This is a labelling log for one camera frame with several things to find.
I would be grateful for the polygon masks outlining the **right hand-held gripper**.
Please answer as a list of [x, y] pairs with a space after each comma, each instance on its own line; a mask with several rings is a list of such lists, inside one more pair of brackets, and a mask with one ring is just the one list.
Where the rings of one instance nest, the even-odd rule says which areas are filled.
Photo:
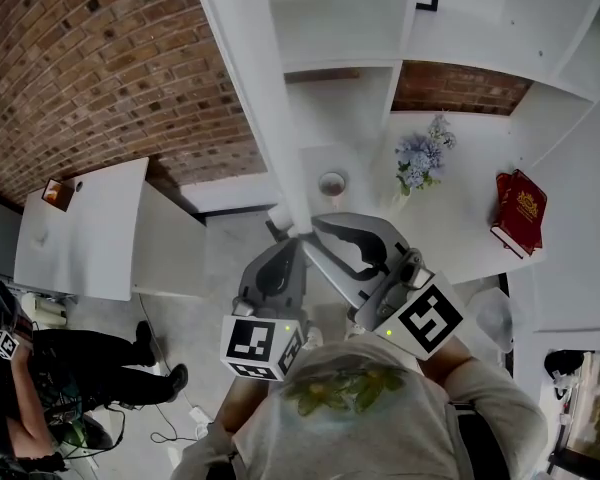
[[[358, 309], [356, 324], [420, 360], [429, 359], [456, 333], [465, 318], [463, 303], [443, 273], [426, 268], [419, 251], [407, 253], [407, 241], [390, 222], [342, 212], [314, 216], [312, 224], [356, 246], [367, 265], [356, 271], [317, 238], [301, 240], [307, 258]], [[378, 274], [389, 275], [368, 297], [366, 283]]]

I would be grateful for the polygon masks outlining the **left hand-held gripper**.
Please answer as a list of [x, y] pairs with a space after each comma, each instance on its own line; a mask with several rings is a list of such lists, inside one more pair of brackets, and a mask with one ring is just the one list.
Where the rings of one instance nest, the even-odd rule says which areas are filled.
[[245, 268], [221, 333], [220, 359], [236, 376], [286, 378], [306, 342], [306, 274], [300, 240], [270, 246]]

